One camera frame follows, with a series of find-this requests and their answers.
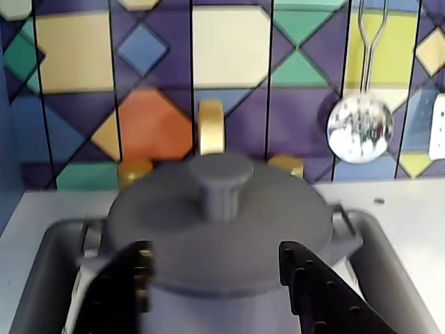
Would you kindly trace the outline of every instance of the colorful tiled backsplash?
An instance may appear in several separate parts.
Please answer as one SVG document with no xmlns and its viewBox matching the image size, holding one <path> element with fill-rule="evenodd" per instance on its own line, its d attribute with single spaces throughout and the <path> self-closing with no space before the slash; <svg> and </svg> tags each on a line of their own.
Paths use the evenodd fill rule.
<svg viewBox="0 0 445 334">
<path fill-rule="evenodd" d="M 337 161 L 325 126 L 358 87 L 359 0 L 2 0 L 22 174 L 33 189 L 109 189 L 119 161 L 181 159 L 203 99 L 222 101 L 227 148 L 291 154 L 311 182 L 445 175 L 428 157 L 445 91 L 445 0 L 389 0 L 371 90 L 396 134 L 364 165 Z M 366 1 L 370 35 L 383 0 Z"/>
</svg>

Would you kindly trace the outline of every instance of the yellow knob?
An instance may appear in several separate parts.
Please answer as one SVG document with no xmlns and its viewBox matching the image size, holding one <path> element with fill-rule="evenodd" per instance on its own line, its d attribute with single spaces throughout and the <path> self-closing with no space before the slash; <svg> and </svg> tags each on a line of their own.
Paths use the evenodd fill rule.
<svg viewBox="0 0 445 334">
<path fill-rule="evenodd" d="M 145 160 L 123 161 L 118 166 L 119 190 L 153 170 L 153 163 Z"/>
<path fill-rule="evenodd" d="M 281 168 L 291 174 L 292 176 L 303 178 L 305 164 L 299 158 L 290 155 L 279 154 L 270 158 L 268 165 Z"/>
<path fill-rule="evenodd" d="M 197 115 L 200 155 L 225 150 L 223 104 L 218 100 L 201 101 Z"/>
</svg>

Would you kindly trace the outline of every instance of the white countertop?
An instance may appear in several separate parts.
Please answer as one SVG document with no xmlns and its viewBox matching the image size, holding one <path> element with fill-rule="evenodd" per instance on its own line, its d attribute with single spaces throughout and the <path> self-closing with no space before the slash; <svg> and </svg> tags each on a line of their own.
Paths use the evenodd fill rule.
<svg viewBox="0 0 445 334">
<path fill-rule="evenodd" d="M 445 333 L 445 179 L 319 184 L 328 202 L 374 215 Z M 45 230 L 64 218 L 105 216 L 117 192 L 26 193 L 0 237 L 0 333 L 7 333 Z M 383 205 L 374 203 L 384 198 Z"/>
</svg>

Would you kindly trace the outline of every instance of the lid knob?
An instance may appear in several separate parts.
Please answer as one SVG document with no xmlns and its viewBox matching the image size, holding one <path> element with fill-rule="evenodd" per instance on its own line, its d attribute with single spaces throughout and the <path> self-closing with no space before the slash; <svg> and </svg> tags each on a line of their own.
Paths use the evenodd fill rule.
<svg viewBox="0 0 445 334">
<path fill-rule="evenodd" d="M 253 174 L 252 162 L 243 155 L 226 152 L 193 157 L 188 168 L 201 186 L 201 206 L 206 218 L 217 222 L 235 218 L 241 188 Z"/>
</svg>

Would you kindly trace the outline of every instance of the orange hexagon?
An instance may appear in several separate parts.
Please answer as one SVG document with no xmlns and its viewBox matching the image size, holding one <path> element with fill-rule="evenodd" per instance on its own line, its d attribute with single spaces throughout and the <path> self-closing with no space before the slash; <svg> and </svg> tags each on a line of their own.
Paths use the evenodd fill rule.
<svg viewBox="0 0 445 334">
<path fill-rule="evenodd" d="M 181 159 L 192 148 L 190 119 L 154 88 L 133 90 L 119 106 L 122 159 Z"/>
</svg>

